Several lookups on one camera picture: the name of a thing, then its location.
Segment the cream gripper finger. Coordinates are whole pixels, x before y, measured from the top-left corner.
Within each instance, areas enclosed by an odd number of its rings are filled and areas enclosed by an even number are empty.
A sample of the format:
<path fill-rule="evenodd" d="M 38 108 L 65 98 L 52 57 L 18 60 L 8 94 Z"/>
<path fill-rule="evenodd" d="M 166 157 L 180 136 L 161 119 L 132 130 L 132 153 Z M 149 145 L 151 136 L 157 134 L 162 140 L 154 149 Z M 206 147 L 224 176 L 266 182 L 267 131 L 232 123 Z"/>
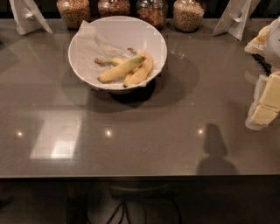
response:
<path fill-rule="evenodd" d="M 257 106 L 266 106 L 275 112 L 280 111 L 280 72 L 269 77 L 260 75 L 255 86 L 253 102 L 248 115 L 252 116 Z"/>
<path fill-rule="evenodd" d="M 245 126 L 251 130 L 262 130 L 270 125 L 277 117 L 278 111 L 266 106 L 251 107 Z"/>

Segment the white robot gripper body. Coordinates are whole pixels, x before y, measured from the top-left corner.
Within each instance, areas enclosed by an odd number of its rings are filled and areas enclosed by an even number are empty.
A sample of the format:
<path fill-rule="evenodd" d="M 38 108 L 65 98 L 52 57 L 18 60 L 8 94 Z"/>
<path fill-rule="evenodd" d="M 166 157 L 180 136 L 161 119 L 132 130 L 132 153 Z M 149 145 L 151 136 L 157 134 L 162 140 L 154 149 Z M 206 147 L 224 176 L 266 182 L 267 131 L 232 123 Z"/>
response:
<path fill-rule="evenodd" d="M 251 54 L 259 54 L 264 57 L 264 61 L 271 65 L 270 71 L 276 73 L 280 71 L 280 17 L 264 26 L 250 40 L 244 51 Z"/>

